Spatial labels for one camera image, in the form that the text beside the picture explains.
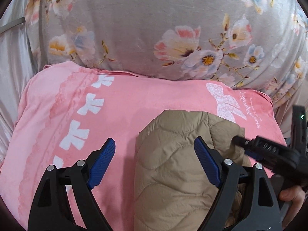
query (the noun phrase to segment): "blue gripper pad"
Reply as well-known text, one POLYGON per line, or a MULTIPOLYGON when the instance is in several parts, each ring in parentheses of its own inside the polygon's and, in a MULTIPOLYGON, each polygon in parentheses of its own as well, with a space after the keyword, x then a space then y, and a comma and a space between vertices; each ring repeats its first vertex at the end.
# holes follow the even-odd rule
POLYGON ((116 152, 116 144, 113 139, 110 138, 105 145, 104 150, 100 153, 90 169, 89 180, 87 183, 90 189, 93 189, 95 186, 100 184, 111 159, 116 152))
POLYGON ((220 188, 222 181, 220 179, 219 167, 214 161, 213 157, 209 152, 209 147, 204 146, 202 141, 199 138, 195 139, 194 142, 195 153, 201 163, 201 166, 210 181, 211 184, 220 188))
POLYGON ((261 161, 263 160, 263 156, 262 155, 258 155, 248 149, 245 150, 245 154, 248 155, 249 157, 255 159, 256 161, 261 161))

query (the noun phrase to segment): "beige quilted jacket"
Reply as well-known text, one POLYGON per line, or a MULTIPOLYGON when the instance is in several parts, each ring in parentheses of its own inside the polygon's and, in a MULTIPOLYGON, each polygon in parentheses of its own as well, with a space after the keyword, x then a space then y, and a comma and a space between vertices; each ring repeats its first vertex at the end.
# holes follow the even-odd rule
MULTIPOLYGON (((207 112, 166 110, 152 120, 137 140, 135 231, 197 231, 218 190, 199 163, 194 140, 201 136, 224 158, 251 166, 244 150, 231 144, 235 135, 244 136, 244 129, 207 112)), ((226 226, 240 201, 237 192, 226 226)))

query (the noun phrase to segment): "white bow print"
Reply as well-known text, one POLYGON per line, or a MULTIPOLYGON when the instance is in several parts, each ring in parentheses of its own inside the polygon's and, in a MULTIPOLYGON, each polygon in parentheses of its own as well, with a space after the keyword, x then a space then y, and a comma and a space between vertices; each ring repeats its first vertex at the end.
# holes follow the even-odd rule
POLYGON ((78 129, 80 126, 80 122, 72 120, 70 123, 70 130, 60 142, 59 146, 64 149, 68 150, 70 145, 73 144, 76 149, 81 150, 84 146, 84 140, 88 138, 89 129, 78 129))
POLYGON ((242 117, 243 119, 247 120, 243 112, 239 110, 240 106, 238 105, 238 102, 235 100, 235 98, 230 95, 224 95, 224 90, 222 86, 214 83, 207 83, 206 88, 211 93, 211 95, 214 96, 214 98, 216 99, 217 116, 234 123, 235 123, 235 118, 233 114, 236 114, 242 117))
POLYGON ((95 94, 88 93, 86 96, 86 104, 78 109, 77 113, 80 115, 86 115, 90 110, 95 115, 100 111, 101 106, 104 104, 104 99, 94 99, 95 94))
POLYGON ((94 82, 91 86, 95 88, 100 88, 101 85, 105 85, 109 87, 112 82, 114 81, 115 77, 114 76, 108 76, 108 75, 98 75, 98 80, 97 82, 94 82))
POLYGON ((56 166, 56 168, 62 168, 64 164, 64 160, 61 159, 59 156, 54 156, 54 161, 52 163, 56 166))

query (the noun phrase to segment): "yellow flower center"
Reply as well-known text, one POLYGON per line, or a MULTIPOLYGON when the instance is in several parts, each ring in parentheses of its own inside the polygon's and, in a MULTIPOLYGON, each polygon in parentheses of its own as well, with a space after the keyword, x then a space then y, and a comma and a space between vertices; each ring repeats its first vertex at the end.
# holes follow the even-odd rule
POLYGON ((202 63, 206 66, 211 65, 213 63, 213 61, 215 60, 214 56, 211 55, 207 55, 205 57, 202 58, 202 63))
POLYGON ((83 28, 82 26, 77 27, 77 29, 76 29, 76 31, 77 31, 78 33, 82 32, 83 30, 84 30, 84 28, 83 28))
POLYGON ((259 7, 256 7, 256 11, 258 12, 258 14, 261 14, 262 9, 260 9, 259 7))
POLYGON ((65 50, 65 46, 62 45, 62 44, 59 44, 58 42, 51 43, 49 45, 49 47, 51 49, 56 49, 56 50, 60 50, 60 51, 64 51, 65 50))
POLYGON ((249 62, 250 62, 250 63, 256 63, 256 61, 257 61, 257 59, 256 59, 255 56, 251 56, 251 57, 249 58, 249 62))

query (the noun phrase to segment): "pillow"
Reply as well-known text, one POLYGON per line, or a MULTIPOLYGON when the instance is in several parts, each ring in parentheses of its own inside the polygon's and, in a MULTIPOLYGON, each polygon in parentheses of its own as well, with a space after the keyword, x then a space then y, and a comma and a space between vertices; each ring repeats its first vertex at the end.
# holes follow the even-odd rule
MULTIPOLYGON (((206 111, 244 127, 247 138, 261 135, 284 143, 272 102, 263 93, 232 90, 215 81, 108 74, 68 61, 39 72, 22 94, 0 173, 4 202, 26 228, 46 167, 71 166, 111 137, 115 155, 92 192, 114 230, 133 231, 136 138, 166 109, 206 111)), ((67 191, 76 222, 83 225, 69 186, 67 191)))
POLYGON ((263 91, 277 108, 308 69, 308 19, 297 0, 29 0, 25 17, 39 70, 73 60, 217 80, 263 91))

